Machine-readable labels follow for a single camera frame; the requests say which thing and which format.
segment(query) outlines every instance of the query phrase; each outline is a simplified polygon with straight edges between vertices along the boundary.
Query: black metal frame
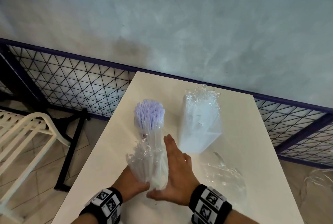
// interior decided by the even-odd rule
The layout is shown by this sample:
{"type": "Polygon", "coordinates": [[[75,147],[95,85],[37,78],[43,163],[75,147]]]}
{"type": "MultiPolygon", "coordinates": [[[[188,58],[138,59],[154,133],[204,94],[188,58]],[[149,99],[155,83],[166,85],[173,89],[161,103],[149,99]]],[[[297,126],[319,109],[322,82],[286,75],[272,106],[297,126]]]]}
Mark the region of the black metal frame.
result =
{"type": "Polygon", "coordinates": [[[12,108],[6,108],[0,106],[0,109],[4,109],[9,112],[17,113],[26,116],[29,113],[33,112],[41,112],[45,113],[51,117],[54,125],[60,132],[60,134],[67,139],[71,144],[69,146],[68,153],[66,155],[64,164],[61,168],[55,190],[68,192],[70,190],[70,186],[65,184],[65,179],[67,172],[69,170],[70,163],[73,158],[73,154],[79,140],[84,121],[90,120],[90,115],[87,109],[83,109],[81,111],[72,111],[74,114],[69,117],[64,118],[53,118],[49,112],[48,108],[55,108],[50,105],[45,96],[41,93],[36,84],[32,81],[30,76],[26,73],[26,71],[22,68],[22,66],[17,62],[15,56],[10,52],[7,46],[0,44],[0,81],[13,93],[13,95],[9,95],[1,92],[0,98],[9,99],[9,100],[18,100],[22,102],[25,107],[29,110],[27,111],[19,111],[12,108]],[[73,138],[66,134],[68,125],[79,119],[79,123],[76,127],[73,138]]]}

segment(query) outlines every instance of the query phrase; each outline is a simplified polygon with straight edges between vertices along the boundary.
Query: wall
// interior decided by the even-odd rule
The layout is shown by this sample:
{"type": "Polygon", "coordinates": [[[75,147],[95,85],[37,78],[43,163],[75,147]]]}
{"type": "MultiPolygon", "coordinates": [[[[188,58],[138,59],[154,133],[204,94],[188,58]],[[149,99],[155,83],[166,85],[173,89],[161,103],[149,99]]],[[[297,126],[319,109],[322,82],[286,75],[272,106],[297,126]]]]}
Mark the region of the wall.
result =
{"type": "Polygon", "coordinates": [[[0,37],[333,108],[333,0],[0,0],[0,37]]]}

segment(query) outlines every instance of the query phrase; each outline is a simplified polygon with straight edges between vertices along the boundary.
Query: white chair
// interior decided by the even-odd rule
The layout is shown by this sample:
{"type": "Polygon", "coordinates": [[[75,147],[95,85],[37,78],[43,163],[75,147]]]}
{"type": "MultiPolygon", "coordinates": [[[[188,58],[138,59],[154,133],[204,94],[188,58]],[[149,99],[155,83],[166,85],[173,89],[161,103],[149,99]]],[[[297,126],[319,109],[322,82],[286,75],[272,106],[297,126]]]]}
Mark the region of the white chair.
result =
{"type": "Polygon", "coordinates": [[[59,133],[52,119],[47,114],[31,113],[27,116],[22,116],[0,110],[0,148],[4,147],[2,153],[0,153],[0,162],[12,152],[0,166],[0,175],[6,171],[38,132],[52,135],[52,137],[0,200],[0,214],[17,223],[24,222],[24,218],[8,209],[6,204],[57,139],[67,146],[70,146],[70,142],[59,133]]]}

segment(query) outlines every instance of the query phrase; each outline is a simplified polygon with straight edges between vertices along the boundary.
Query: wristband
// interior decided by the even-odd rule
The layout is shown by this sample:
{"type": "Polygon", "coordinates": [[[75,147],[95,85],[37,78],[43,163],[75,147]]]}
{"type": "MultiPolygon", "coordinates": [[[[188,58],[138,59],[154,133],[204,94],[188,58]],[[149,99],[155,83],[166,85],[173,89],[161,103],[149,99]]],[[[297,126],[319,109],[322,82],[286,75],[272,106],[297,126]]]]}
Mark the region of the wristband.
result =
{"type": "Polygon", "coordinates": [[[214,188],[200,184],[191,195],[189,208],[194,213],[192,223],[219,224],[226,220],[232,205],[214,188]]]}
{"type": "Polygon", "coordinates": [[[122,203],[123,197],[117,189],[106,188],[92,197],[79,215],[91,213],[97,219],[98,224],[116,224],[120,221],[122,203]]]}

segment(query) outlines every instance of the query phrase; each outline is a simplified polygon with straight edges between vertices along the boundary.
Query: white table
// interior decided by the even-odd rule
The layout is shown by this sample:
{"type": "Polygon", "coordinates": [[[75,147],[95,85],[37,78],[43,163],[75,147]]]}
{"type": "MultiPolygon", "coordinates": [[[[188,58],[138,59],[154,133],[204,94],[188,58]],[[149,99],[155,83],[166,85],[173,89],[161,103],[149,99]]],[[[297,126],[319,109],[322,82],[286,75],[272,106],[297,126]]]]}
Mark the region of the white table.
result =
{"type": "MultiPolygon", "coordinates": [[[[182,98],[186,89],[193,90],[195,86],[191,82],[137,72],[52,224],[72,222],[84,204],[97,191],[111,186],[126,167],[125,155],[132,153],[138,136],[133,124],[133,110],[138,102],[154,99],[163,104],[164,134],[171,134],[177,142],[182,98]]],[[[261,224],[303,224],[253,96],[224,89],[216,91],[221,92],[224,136],[207,151],[218,152],[228,166],[243,175],[248,205],[236,209],[261,224]]],[[[200,163],[210,158],[191,156],[194,174],[209,185],[200,163]]],[[[152,201],[143,193],[125,203],[121,215],[122,222],[127,224],[190,223],[192,212],[169,202],[152,201]]]]}

